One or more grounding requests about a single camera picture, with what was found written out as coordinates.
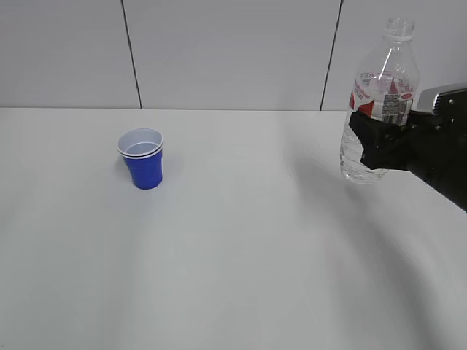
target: stacked cups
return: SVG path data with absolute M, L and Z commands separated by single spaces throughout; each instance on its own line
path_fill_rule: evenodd
M 118 140 L 136 187 L 142 190 L 157 187 L 162 181 L 162 134 L 153 129 L 134 129 Z

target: table surface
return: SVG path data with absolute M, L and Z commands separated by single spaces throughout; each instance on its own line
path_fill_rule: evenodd
M 467 215 L 345 181 L 344 115 L 0 109 L 1 350 L 465 349 Z

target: barcode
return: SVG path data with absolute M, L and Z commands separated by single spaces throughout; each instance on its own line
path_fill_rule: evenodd
M 383 115 L 382 116 L 382 122 L 384 123 L 389 123 L 389 124 L 397 124 L 400 125 L 402 124 L 402 121 L 404 120 L 404 115 Z

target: plastic water bottle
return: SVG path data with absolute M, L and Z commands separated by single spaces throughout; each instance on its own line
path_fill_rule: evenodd
M 389 19 L 382 42 L 363 59 L 358 69 L 340 152 L 341 172 L 353 182 L 372 184 L 388 172 L 386 169 L 370 170 L 360 162 L 363 148 L 349 126 L 349 119 L 352 112 L 360 110 L 385 123 L 404 125 L 407 122 L 420 81 L 410 47 L 413 31 L 413 21 Z

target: cup rim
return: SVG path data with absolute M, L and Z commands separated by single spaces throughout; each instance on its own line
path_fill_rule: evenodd
M 122 155 L 122 157 L 124 157 L 126 159 L 145 159 L 145 158 L 149 158 L 149 157 L 152 157 L 154 155 L 157 155 L 159 152 L 162 152 L 162 144 L 157 149 L 154 149 L 148 155 L 142 155 L 142 156 L 137 157 L 137 156 L 124 155 L 123 153 L 120 153 L 120 154 Z
M 134 133 L 135 131 L 152 131 L 152 132 L 156 132 L 160 137 L 161 137 L 161 142 L 160 144 L 154 144 L 155 145 L 155 148 L 148 151 L 148 152 L 143 152 L 143 153 L 137 153 L 137 154 L 131 154 L 131 153 L 128 153 L 126 152 L 126 150 L 128 150 L 128 148 L 124 151 L 120 148 L 120 141 L 125 137 L 127 136 L 128 134 L 130 133 Z M 132 130 L 129 130 L 127 131 L 126 133 L 124 133 L 119 139 L 118 139 L 118 143 L 117 143 L 117 150 L 118 152 L 126 157 L 126 158 L 145 158 L 147 157 L 148 155 L 152 155 L 153 153 L 156 153 L 160 148 L 162 148 L 162 145 L 163 145 L 163 136 L 162 136 L 162 133 L 160 131 L 157 131 L 156 129 L 152 129 L 152 128 L 136 128 L 136 129 L 132 129 Z

